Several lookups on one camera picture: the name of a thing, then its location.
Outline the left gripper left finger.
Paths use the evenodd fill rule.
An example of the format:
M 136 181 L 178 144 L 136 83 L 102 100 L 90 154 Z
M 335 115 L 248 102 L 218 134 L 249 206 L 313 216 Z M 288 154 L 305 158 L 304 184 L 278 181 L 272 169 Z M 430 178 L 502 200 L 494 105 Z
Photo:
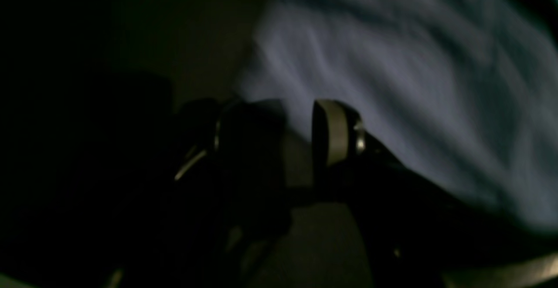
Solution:
M 245 288 L 292 218 L 278 101 L 190 101 L 166 191 L 166 287 Z

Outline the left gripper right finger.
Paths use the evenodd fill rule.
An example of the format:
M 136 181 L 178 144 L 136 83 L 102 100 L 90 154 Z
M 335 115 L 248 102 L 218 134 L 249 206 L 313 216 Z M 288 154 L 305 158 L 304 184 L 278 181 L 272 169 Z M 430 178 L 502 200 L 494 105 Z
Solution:
M 557 239 L 466 205 L 405 167 L 342 102 L 312 113 L 313 188 L 346 204 L 375 288 L 555 288 Z

